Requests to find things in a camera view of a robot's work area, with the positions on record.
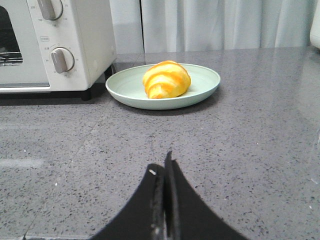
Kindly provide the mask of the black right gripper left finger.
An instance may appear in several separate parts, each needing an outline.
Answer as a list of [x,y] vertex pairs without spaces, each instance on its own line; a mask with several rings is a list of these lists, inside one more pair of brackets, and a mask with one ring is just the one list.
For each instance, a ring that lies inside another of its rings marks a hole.
[[164,168],[158,164],[149,164],[126,205],[92,239],[164,239],[164,181]]

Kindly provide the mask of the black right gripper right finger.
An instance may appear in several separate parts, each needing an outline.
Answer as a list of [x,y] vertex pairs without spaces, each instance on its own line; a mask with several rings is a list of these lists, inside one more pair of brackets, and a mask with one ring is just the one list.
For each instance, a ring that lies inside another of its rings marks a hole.
[[172,240],[245,240],[194,191],[169,151],[164,162],[167,234]]

